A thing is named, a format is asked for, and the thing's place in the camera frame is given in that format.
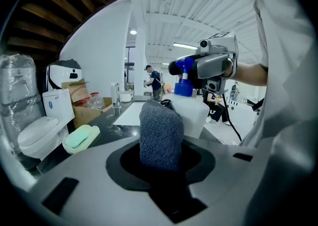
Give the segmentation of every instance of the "white bottle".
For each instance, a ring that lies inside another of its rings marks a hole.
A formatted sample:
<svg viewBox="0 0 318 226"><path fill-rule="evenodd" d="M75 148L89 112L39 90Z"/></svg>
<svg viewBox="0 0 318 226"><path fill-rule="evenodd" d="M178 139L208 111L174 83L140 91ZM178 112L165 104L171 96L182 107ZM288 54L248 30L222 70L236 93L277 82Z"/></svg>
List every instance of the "white bottle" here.
<svg viewBox="0 0 318 226"><path fill-rule="evenodd" d="M185 58L176 62L183 69L182 79L175 84L174 95L170 98L176 112L182 117L184 135L199 138L210 108L203 101L192 98L193 85L188 80L188 71L194 60Z"/></svg>

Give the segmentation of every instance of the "ceiling light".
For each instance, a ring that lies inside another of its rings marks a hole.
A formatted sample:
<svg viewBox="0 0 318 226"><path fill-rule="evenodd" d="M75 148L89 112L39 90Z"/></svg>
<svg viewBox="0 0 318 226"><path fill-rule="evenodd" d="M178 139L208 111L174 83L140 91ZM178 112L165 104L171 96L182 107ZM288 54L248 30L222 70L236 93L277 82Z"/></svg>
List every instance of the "ceiling light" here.
<svg viewBox="0 0 318 226"><path fill-rule="evenodd" d="M186 48L186 49L193 49L196 50L197 47L193 47L193 46L189 46L189 45L184 45L184 44L178 44L178 43L174 43L173 44L174 47L180 47L180 48Z"/></svg>

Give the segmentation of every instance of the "wooden staircase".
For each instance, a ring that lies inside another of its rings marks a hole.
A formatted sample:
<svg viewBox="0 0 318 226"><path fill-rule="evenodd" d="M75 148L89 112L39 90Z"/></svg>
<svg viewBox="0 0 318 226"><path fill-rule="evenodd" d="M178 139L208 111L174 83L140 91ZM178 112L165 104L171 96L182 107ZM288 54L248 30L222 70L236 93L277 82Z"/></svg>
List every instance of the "wooden staircase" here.
<svg viewBox="0 0 318 226"><path fill-rule="evenodd" d="M91 16L116 0L20 0L5 29L5 54L27 54L37 69L59 52Z"/></svg>

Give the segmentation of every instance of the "robotic hand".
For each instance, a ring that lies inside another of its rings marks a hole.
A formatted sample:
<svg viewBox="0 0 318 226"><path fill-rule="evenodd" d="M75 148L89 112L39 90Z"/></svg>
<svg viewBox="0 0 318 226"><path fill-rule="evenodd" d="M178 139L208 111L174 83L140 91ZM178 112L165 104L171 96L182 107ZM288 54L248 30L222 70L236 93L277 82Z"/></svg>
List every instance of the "robotic hand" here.
<svg viewBox="0 0 318 226"><path fill-rule="evenodd" d="M239 56L237 39L234 32L224 32L201 40L196 54L178 58L169 64L171 75L182 74L183 69L176 64L184 58L192 58L194 63L189 71L188 79L194 88L206 89L215 94L223 94L226 80L232 78L237 70ZM233 65L232 73L224 77L229 61Z"/></svg>

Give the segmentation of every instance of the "open cardboard box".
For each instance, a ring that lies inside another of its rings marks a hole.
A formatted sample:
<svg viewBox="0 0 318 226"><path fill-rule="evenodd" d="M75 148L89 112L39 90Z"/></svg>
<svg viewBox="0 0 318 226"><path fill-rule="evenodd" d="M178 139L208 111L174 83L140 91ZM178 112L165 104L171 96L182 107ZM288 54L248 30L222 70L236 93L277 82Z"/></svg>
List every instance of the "open cardboard box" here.
<svg viewBox="0 0 318 226"><path fill-rule="evenodd" d="M90 96L86 87L86 83L87 82L85 82L84 78L79 81L62 83L62 88L68 88L70 90L71 100L73 104ZM91 120L113 107L110 97L103 97L103 100L106 106L106 108L104 109L91 109L73 105L73 111L75 115L73 123L76 129L82 125L89 123Z"/></svg>

